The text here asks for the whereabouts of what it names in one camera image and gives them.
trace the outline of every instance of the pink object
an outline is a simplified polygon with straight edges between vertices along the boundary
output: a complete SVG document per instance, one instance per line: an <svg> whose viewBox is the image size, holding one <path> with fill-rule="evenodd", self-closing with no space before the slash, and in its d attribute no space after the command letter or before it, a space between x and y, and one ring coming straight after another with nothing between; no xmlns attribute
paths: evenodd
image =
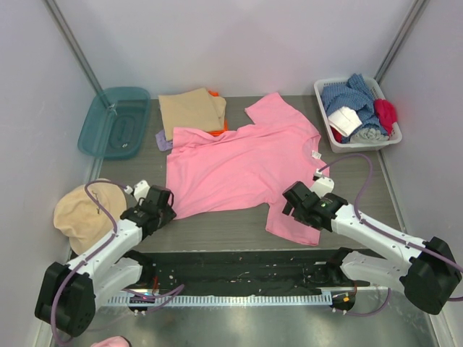
<svg viewBox="0 0 463 347"><path fill-rule="evenodd" d="M310 187L315 170L325 165L312 156L320 134L278 93L260 99L246 113L255 125L218 137L196 129L174 129L167 187L175 194L177 219L267 203L267 231L317 245L319 231L281 211L286 204L283 192L296 181Z"/></svg>
<svg viewBox="0 0 463 347"><path fill-rule="evenodd" d="M125 338L116 336L115 338L107 338L105 341L94 343L91 347L130 347L130 344Z"/></svg>

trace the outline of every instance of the orange cloth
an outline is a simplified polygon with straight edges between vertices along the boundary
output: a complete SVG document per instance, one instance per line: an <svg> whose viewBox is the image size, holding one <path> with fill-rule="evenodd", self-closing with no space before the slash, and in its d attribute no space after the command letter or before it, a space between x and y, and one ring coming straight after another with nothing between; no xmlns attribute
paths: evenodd
<svg viewBox="0 0 463 347"><path fill-rule="evenodd" d="M212 96L220 96L218 92L214 92L212 90L208 90L209 94ZM208 132L208 134L211 134L212 136L219 136L220 134L223 134L224 132L228 131L229 129L229 124L227 123L226 119L224 121L224 129L223 130L217 130L215 132Z"/></svg>

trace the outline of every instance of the red cloth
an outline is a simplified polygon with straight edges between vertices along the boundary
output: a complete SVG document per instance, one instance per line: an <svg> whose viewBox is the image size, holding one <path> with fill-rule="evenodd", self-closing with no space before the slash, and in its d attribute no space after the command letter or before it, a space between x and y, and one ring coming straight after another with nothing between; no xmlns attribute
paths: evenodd
<svg viewBox="0 0 463 347"><path fill-rule="evenodd" d="M333 127L331 127L331 132L333 132L334 139L337 142L341 143L342 135L336 129L334 129Z"/></svg>
<svg viewBox="0 0 463 347"><path fill-rule="evenodd" d="M396 108L394 105L384 99L375 100L374 105L379 122L390 135L392 133L392 124L397 121Z"/></svg>

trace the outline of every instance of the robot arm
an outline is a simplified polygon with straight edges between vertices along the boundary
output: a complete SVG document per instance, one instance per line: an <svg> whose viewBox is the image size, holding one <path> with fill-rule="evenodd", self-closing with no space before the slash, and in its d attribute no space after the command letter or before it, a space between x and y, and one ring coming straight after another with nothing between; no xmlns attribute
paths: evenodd
<svg viewBox="0 0 463 347"><path fill-rule="evenodd" d="M405 242L394 241L366 226L357 218L353 205L331 193L334 187L332 179L317 171L314 180L310 189L298 181L283 193L287 200L283 213L318 230L326 229L354 239L385 258L340 249L335 258L340 271L348 279L387 286L404 293L422 311L438 314L462 276L443 261L407 244L422 244L454 261L448 244L436 237L425 241L403 234L360 213L362 220Z"/></svg>
<svg viewBox="0 0 463 347"><path fill-rule="evenodd" d="M138 283L141 278L148 282L153 277L150 260L130 250L176 217L169 204L172 193L141 181L135 185L132 195L138 204L121 215L115 237L114 230L111 230L88 251L67 264L55 262L48 267L35 307L38 319L50 323L56 292L74 269L78 270L64 288L56 308L56 326L73 337L87 329L96 311L113 295ZM111 237L114 237L111 243L87 260L89 254Z"/></svg>

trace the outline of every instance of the white cloth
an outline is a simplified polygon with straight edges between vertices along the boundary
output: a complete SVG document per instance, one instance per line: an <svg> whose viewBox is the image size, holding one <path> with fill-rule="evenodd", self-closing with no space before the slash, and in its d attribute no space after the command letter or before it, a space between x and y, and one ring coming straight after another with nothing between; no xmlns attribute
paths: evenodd
<svg viewBox="0 0 463 347"><path fill-rule="evenodd" d="M348 107L341 107L338 111L330 114L328 123L344 137L348 137L362 125L357 112Z"/></svg>

